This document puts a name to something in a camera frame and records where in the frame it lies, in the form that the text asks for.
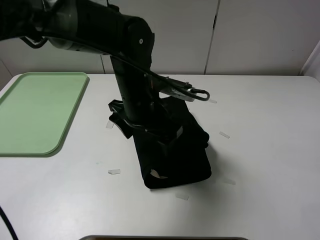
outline white tabletop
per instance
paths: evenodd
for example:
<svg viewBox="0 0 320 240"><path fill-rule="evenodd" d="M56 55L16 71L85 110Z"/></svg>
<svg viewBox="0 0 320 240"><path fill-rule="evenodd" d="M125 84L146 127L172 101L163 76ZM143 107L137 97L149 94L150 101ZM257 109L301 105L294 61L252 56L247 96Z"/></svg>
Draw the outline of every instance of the white tabletop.
<svg viewBox="0 0 320 240"><path fill-rule="evenodd" d="M20 240L320 239L320 83L314 78L172 75L217 101L187 103L210 134L212 177L150 191L133 139L106 128L108 103L120 100L115 76L89 77L57 155L0 158L0 205ZM113 169L121 174L108 174ZM11 239L1 220L0 239Z"/></svg>

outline tape strip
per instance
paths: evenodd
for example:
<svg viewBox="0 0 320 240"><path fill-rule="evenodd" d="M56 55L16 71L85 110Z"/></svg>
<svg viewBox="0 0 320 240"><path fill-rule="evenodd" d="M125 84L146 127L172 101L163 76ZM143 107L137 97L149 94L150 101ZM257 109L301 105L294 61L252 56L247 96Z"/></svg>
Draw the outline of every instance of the tape strip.
<svg viewBox="0 0 320 240"><path fill-rule="evenodd" d="M114 169L114 170L109 170L108 171L108 174L111 174L111 175L115 175L115 174L120 174L120 169Z"/></svg>
<svg viewBox="0 0 320 240"><path fill-rule="evenodd" d="M106 124L106 128L107 129L112 129L114 127L114 125L115 124L112 121L109 120L108 123Z"/></svg>
<svg viewBox="0 0 320 240"><path fill-rule="evenodd" d="M189 199L189 196L188 196L188 195L185 195L185 194L182 194L182 193L176 193L176 194L175 194L175 197L176 197L177 199L182 199L182 200L186 200L186 201L188 201L188 199Z"/></svg>
<svg viewBox="0 0 320 240"><path fill-rule="evenodd" d="M222 131L221 131L219 134L220 134L220 135L222 135L222 136L224 136L224 137L225 137L225 138L227 138L227 139L229 139L229 138L230 138L230 136L229 136L229 135L225 134L225 133L224 133L224 132L222 132Z"/></svg>
<svg viewBox="0 0 320 240"><path fill-rule="evenodd" d="M209 99L209 102L210 102L210 103L213 103L213 104L216 104L216 103L217 103L216 100L212 100L212 99Z"/></svg>
<svg viewBox="0 0 320 240"><path fill-rule="evenodd" d="M222 179L222 182L225 183L225 184L236 185L236 181L234 181L232 179L229 179L229 178L226 178L226 177L224 177Z"/></svg>

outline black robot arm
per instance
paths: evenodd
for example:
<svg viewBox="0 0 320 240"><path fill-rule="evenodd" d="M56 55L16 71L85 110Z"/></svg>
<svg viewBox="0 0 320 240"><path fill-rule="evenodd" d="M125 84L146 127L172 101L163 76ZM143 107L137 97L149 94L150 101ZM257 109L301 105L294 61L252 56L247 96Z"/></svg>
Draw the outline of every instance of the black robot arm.
<svg viewBox="0 0 320 240"><path fill-rule="evenodd" d="M109 104L113 112L109 119L127 138L134 137L142 175L146 171L148 176L155 162L162 175L172 175L173 171L166 172L161 165L184 148L194 148L195 156L203 159L209 135L189 113L184 101L207 101L210 95L188 82L159 76L150 70L155 35L146 21L121 14L115 5L102 6L90 0L50 2L0 0L0 40L21 38L34 49L49 41L60 49L110 55L122 101ZM159 92L175 98L161 99ZM174 180L172 175L171 179L169 183L162 181L148 187L170 187L197 182L202 177Z"/></svg>

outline green tray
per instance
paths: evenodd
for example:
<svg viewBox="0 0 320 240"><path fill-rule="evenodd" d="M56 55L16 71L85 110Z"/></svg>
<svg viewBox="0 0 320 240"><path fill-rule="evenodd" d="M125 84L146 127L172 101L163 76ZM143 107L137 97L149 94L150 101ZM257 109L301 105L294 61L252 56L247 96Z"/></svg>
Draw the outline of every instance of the green tray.
<svg viewBox="0 0 320 240"><path fill-rule="evenodd" d="M88 81L82 72L19 76L0 98L0 156L45 156L58 149Z"/></svg>

